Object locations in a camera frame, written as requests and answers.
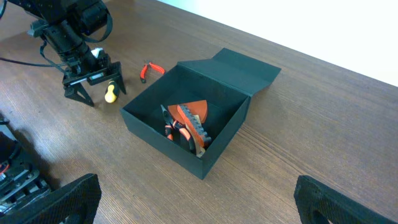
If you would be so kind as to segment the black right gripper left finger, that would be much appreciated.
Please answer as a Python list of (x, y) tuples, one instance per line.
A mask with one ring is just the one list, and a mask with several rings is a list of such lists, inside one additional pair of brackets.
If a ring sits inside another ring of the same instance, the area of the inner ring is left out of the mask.
[(86, 174), (38, 201), (1, 218), (1, 224), (92, 224), (101, 200), (96, 174)]

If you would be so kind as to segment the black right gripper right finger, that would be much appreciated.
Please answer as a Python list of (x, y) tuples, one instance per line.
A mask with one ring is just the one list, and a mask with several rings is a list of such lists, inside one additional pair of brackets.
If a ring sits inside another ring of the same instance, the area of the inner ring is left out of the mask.
[(309, 175), (300, 175), (294, 199), (304, 224), (313, 223), (388, 223), (396, 224), (348, 198)]

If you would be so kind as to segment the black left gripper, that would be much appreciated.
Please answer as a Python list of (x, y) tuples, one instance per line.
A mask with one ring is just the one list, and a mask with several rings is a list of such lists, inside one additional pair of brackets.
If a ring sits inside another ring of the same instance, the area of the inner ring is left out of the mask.
[(101, 51), (98, 58), (87, 53), (82, 63), (64, 73), (62, 81), (65, 90), (64, 97), (94, 107), (91, 97), (80, 82), (87, 81), (93, 86), (106, 80), (110, 80), (108, 86), (112, 94), (118, 95), (120, 92), (127, 94), (121, 73), (121, 63), (112, 62), (105, 51)]

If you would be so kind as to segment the yellow black stubby screwdriver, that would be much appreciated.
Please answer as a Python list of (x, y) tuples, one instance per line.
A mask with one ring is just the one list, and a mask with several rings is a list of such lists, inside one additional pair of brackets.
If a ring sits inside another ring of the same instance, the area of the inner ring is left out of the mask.
[(114, 103), (118, 99), (118, 96), (119, 86), (114, 80), (112, 80), (108, 83), (104, 99), (107, 103)]

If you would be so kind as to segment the orange black long-nose pliers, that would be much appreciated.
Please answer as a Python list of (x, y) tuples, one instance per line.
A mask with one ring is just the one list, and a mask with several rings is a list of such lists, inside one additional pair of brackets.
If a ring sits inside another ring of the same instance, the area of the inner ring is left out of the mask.
[(195, 147), (195, 142), (193, 140), (193, 136), (190, 134), (190, 132), (182, 123), (173, 119), (170, 112), (164, 107), (164, 105), (161, 105), (160, 107), (162, 110), (163, 119), (165, 121), (165, 136), (169, 140), (173, 141), (174, 137), (172, 135), (172, 131), (178, 131), (182, 135), (182, 137), (186, 140), (186, 142), (188, 142), (189, 151), (192, 154), (195, 154), (196, 147)]

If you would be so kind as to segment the orange socket rail holder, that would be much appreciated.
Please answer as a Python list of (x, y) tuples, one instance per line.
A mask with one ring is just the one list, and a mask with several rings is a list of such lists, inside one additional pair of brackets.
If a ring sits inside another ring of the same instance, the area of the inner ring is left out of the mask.
[(202, 127), (201, 122), (197, 121), (195, 116), (185, 105), (177, 105), (177, 111), (183, 118), (185, 125), (192, 131), (199, 145), (201, 147), (208, 147), (211, 143), (211, 137), (209, 137), (208, 133)]

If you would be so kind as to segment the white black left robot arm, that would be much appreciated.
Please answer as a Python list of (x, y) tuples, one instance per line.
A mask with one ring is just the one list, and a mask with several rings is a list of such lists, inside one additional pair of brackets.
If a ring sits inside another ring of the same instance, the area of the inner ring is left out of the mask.
[(57, 64), (49, 60), (47, 66), (63, 73), (65, 97), (88, 106), (94, 103), (84, 89), (83, 81), (97, 85), (107, 81), (106, 96), (116, 100), (125, 93), (120, 62), (112, 62), (102, 49), (91, 50), (90, 36), (102, 27), (106, 28), (100, 41), (104, 41), (113, 29), (113, 18), (102, 0), (10, 0), (26, 13), (36, 17), (30, 25), (29, 35), (40, 37), (43, 44), (40, 53), (50, 45), (61, 59)]

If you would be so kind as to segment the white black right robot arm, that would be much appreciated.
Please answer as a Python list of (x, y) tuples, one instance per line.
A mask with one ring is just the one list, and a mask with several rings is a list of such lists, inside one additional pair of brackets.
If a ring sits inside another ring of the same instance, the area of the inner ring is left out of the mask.
[[(94, 222), (101, 199), (96, 174), (86, 174), (52, 190), (1, 120), (1, 223)], [(302, 223), (390, 223), (309, 175), (297, 179), (294, 199)]]

